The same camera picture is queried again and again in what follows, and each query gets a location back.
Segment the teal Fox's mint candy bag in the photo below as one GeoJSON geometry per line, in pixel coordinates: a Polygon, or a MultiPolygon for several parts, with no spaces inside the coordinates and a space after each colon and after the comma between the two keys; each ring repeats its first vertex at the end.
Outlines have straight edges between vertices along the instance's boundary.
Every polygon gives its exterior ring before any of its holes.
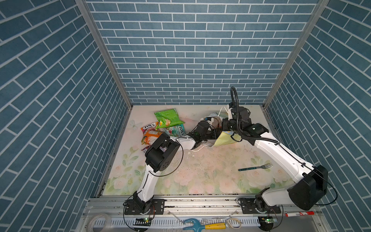
{"type": "Polygon", "coordinates": [[[185,128],[183,124],[164,128],[165,133],[172,137],[182,137],[186,135],[185,128]]]}

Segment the floral paper gift bag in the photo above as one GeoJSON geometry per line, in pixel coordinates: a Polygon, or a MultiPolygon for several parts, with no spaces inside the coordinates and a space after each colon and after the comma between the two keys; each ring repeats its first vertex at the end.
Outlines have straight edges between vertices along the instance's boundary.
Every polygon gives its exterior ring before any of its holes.
{"type": "Polygon", "coordinates": [[[231,138],[234,132],[223,128],[228,121],[229,112],[224,106],[219,112],[212,112],[201,118],[197,126],[188,134],[195,141],[192,150],[198,151],[202,147],[219,147],[236,143],[231,138]]]}

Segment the green chips bag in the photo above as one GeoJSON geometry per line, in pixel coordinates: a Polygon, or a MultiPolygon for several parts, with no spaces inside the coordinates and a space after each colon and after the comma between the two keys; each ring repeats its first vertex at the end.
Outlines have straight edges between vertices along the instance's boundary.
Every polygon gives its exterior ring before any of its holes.
{"type": "Polygon", "coordinates": [[[158,125],[156,126],[156,129],[168,128],[184,124],[184,122],[179,118],[179,115],[174,108],[160,112],[155,112],[154,115],[158,120],[158,125]]]}

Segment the orange clear snack bag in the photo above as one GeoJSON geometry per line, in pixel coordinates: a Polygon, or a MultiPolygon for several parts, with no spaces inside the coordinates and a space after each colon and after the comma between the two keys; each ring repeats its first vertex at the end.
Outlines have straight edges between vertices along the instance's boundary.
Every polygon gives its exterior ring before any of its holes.
{"type": "Polygon", "coordinates": [[[157,130],[146,130],[143,133],[143,138],[141,140],[142,145],[152,145],[161,135],[163,132],[157,130]]]}

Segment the purple Fox's berries candy bag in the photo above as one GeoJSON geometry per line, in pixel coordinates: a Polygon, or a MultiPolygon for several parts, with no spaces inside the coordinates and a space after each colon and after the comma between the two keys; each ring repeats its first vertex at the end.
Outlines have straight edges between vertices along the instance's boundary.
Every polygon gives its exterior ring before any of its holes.
{"type": "Polygon", "coordinates": [[[146,146],[145,148],[142,149],[143,153],[146,153],[150,149],[151,145],[146,146]]]}

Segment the orange Fox's fruits candy bag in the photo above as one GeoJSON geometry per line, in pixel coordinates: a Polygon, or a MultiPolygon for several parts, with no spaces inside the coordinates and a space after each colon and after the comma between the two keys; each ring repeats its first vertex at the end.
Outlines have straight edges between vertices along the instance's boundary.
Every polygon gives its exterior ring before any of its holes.
{"type": "Polygon", "coordinates": [[[147,131],[156,130],[157,125],[158,125],[158,122],[150,123],[150,124],[148,124],[146,126],[143,126],[141,128],[141,131],[142,131],[143,134],[145,134],[147,131]]]}

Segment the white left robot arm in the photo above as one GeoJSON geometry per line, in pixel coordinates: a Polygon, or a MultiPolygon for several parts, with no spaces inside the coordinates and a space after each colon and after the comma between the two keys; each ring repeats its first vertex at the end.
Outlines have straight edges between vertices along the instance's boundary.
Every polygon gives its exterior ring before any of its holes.
{"type": "Polygon", "coordinates": [[[133,193],[131,199],[128,199],[128,208],[132,208],[135,214],[145,214],[151,210],[157,181],[167,176],[162,172],[172,163],[176,153],[181,151],[183,159],[184,151],[194,150],[204,142],[213,142],[220,133],[220,126],[214,126],[212,122],[203,120],[185,136],[173,137],[166,133],[162,134],[145,152],[145,175],[139,189],[133,193]]]}

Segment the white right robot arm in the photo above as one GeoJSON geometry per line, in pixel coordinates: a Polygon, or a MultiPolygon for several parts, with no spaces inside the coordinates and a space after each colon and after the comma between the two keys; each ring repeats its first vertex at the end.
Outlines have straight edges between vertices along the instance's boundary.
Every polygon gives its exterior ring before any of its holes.
{"type": "Polygon", "coordinates": [[[288,187],[265,188],[258,193],[255,197],[257,211],[265,212],[277,205],[297,206],[308,211],[326,195],[329,185],[327,169],[305,161],[279,142],[262,124],[252,123],[250,111],[239,105],[235,87],[231,87],[231,103],[222,129],[238,135],[240,142],[245,140],[265,152],[294,182],[288,187]]]}

